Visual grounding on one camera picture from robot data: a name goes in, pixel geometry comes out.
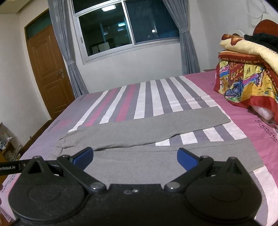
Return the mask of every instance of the ceiling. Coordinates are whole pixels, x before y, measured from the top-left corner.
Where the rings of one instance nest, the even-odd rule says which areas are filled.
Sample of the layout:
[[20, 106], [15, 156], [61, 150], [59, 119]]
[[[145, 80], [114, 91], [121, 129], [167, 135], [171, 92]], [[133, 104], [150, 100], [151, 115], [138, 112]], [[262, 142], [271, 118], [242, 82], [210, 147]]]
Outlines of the ceiling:
[[0, 14], [15, 14], [30, 0], [6, 0], [0, 5]]

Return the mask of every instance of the wooden headboard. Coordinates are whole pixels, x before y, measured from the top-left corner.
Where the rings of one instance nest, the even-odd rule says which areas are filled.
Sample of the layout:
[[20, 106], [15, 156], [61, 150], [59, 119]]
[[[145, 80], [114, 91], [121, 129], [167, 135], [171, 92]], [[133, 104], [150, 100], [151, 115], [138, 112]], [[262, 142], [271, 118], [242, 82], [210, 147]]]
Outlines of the wooden headboard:
[[272, 20], [265, 19], [255, 27], [253, 34], [257, 33], [267, 33], [278, 36], [278, 24]]

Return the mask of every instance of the window sill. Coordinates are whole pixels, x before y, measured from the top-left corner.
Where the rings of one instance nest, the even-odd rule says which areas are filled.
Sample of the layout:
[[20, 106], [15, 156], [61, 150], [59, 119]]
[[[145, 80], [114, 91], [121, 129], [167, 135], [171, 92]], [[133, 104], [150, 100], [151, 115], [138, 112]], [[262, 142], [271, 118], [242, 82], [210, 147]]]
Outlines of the window sill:
[[117, 47], [111, 50], [107, 50], [101, 53], [97, 53], [95, 55], [86, 57], [85, 62], [83, 62], [83, 65], [95, 62], [97, 60], [104, 59], [106, 57], [111, 57], [117, 54], [133, 51], [133, 50], [138, 50], [138, 49], [143, 49], [146, 47], [152, 47], [152, 46], [158, 46], [158, 45], [168, 45], [168, 44], [173, 44], [173, 43], [179, 43], [180, 39], [179, 38], [172, 38], [172, 39], [166, 39], [166, 40], [158, 40], [158, 41], [151, 41], [151, 42], [146, 42], [146, 43], [141, 43], [141, 44], [129, 44], [121, 47]]

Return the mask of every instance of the striped bed sheet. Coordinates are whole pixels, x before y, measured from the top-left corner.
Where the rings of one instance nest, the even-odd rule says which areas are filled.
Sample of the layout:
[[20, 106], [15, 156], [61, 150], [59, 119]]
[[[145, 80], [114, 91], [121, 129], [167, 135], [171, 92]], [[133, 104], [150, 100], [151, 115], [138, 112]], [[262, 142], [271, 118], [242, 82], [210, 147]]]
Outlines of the striped bed sheet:
[[[252, 143], [258, 150], [265, 166], [250, 173], [263, 196], [256, 220], [262, 225], [272, 225], [278, 218], [278, 207], [276, 205], [278, 203], [278, 188], [276, 185], [278, 173], [275, 169], [269, 170], [269, 168], [273, 168], [274, 160], [269, 158], [271, 150], [267, 148], [262, 150], [261, 143], [262, 140], [264, 142], [269, 140], [275, 147], [274, 145], [277, 145], [277, 142], [273, 139], [273, 136], [270, 136], [270, 134], [274, 136], [275, 134], [267, 125], [263, 125], [258, 118], [248, 113], [246, 109], [232, 106], [225, 101], [223, 96], [215, 93], [213, 91], [214, 75], [215, 72], [207, 72], [170, 77], [81, 96], [50, 125], [23, 155], [23, 158], [27, 159], [34, 155], [41, 155], [44, 159], [51, 159], [51, 151], [54, 150], [59, 137], [67, 132], [87, 126], [152, 117], [186, 109], [218, 106], [231, 119], [231, 122], [209, 129], [177, 135], [150, 145], [169, 146], [207, 141], [231, 141], [246, 137], [249, 137], [252, 141], [254, 140], [254, 134], [250, 134], [249, 130], [253, 133], [257, 131], [255, 135], [257, 136], [259, 133], [260, 143], [258, 143], [259, 145]], [[0, 192], [2, 199], [0, 207], [12, 217], [14, 216], [8, 205], [8, 193], [17, 177], [18, 175], [9, 176], [3, 183], [4, 189]]]

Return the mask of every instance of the wooden door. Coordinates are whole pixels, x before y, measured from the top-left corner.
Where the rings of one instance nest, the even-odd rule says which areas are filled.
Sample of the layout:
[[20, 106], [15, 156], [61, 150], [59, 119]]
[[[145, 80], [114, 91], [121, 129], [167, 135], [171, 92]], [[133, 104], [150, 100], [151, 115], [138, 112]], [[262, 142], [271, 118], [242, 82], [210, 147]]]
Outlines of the wooden door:
[[55, 119], [75, 98], [52, 25], [29, 39], [27, 48], [41, 96]]

